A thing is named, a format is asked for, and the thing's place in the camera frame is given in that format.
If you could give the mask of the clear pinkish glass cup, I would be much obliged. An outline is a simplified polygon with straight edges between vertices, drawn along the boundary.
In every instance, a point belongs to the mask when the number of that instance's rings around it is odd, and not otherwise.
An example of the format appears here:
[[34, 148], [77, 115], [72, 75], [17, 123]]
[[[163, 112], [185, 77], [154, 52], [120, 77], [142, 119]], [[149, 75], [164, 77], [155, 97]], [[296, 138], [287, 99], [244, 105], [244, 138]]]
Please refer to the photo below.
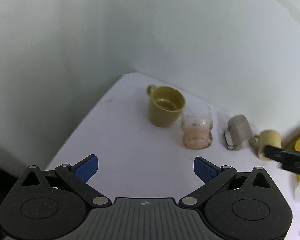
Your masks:
[[203, 150], [211, 146], [213, 119], [211, 108], [205, 103], [186, 106], [181, 117], [183, 143], [191, 150]]

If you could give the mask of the grey translucent plastic mug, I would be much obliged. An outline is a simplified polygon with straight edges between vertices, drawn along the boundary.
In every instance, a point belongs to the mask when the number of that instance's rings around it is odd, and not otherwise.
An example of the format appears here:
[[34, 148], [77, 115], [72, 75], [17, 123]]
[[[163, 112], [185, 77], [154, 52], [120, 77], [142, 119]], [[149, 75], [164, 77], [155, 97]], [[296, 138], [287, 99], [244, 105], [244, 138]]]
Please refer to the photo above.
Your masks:
[[251, 146], [254, 134], [247, 118], [240, 114], [233, 116], [224, 130], [225, 148], [230, 151], [239, 151]]

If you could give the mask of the beige ceramic stacking mug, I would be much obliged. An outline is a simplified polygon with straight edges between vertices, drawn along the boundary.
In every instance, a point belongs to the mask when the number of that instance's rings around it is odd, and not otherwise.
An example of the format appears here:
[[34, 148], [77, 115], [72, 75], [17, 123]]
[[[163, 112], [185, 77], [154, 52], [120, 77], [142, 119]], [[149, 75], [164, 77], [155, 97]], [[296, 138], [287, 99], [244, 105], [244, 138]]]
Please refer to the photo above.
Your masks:
[[250, 142], [250, 145], [256, 151], [258, 158], [266, 161], [268, 161], [269, 159], [264, 155], [264, 146], [270, 145], [281, 148], [281, 144], [281, 134], [275, 130], [264, 130], [259, 135], [254, 135], [252, 141]]

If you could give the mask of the olive green upright mug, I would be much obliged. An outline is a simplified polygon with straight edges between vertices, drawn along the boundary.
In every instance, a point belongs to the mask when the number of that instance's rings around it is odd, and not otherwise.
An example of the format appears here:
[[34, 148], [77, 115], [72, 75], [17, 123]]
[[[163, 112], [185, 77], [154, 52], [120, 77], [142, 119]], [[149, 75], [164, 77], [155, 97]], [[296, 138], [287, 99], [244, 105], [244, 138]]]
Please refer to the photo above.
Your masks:
[[186, 100], [177, 89], [170, 86], [149, 85], [149, 119], [155, 126], [168, 127], [183, 112]]

